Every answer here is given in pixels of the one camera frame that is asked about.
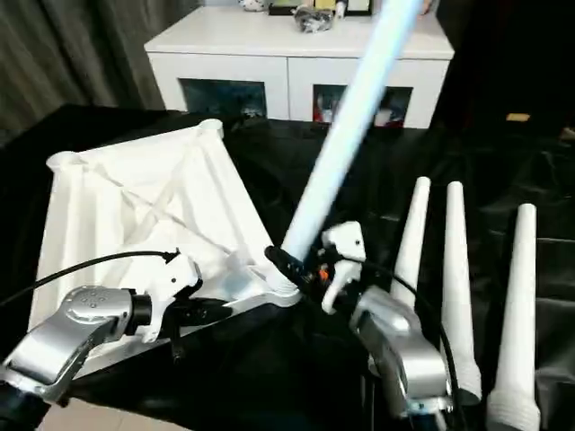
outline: floor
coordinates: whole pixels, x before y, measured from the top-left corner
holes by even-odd
[[[185,428],[115,409],[71,400],[68,407],[53,407],[40,431],[184,431]]]

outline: cabinet door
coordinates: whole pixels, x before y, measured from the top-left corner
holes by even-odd
[[[358,63],[356,58],[289,58],[290,118],[331,122]],[[443,60],[397,60],[374,125],[427,128],[448,65]]]
[[[284,57],[148,53],[168,110],[289,119]]]

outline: gray curtain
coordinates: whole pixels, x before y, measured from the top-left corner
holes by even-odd
[[[163,108],[144,44],[198,0],[0,0],[0,145],[65,103]]]

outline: black tablecloth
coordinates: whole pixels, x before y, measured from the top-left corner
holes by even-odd
[[[15,139],[0,158],[0,295],[34,279],[49,201],[48,156],[198,120],[168,112],[66,107]],[[228,152],[275,243],[287,230],[325,133],[325,126],[310,123],[226,122]],[[497,366],[517,206],[537,206],[535,392],[542,429],[575,430],[573,148],[516,136],[374,129],[326,225],[360,221],[368,257],[393,265],[420,175],[431,178],[432,189],[419,290],[438,308],[446,185],[464,184],[475,354],[484,395]],[[377,275],[366,277],[388,284]],[[29,307],[30,297],[0,311],[3,355],[25,332]],[[365,352],[337,316],[305,302],[290,309],[265,306],[185,343],[189,354],[181,364],[173,365],[169,348],[160,347],[80,379],[72,395],[196,430],[361,427],[358,386]],[[482,408],[467,413],[471,428],[481,429]]]

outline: white cone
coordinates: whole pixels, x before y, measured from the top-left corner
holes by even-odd
[[[535,207],[519,207],[495,388],[487,400],[489,431],[538,431],[535,404]]]
[[[415,182],[410,211],[405,221],[402,243],[399,246],[397,261],[395,262],[395,274],[415,288],[417,288],[420,274],[421,245],[425,231],[430,185],[431,181],[427,177],[419,177]],[[395,299],[402,301],[411,308],[415,305],[415,296],[396,280],[392,281],[391,294]]]
[[[482,399],[482,377],[473,354],[464,188],[458,181],[451,182],[447,186],[446,241],[443,259],[441,318],[453,351],[461,401],[464,405],[474,405]]]

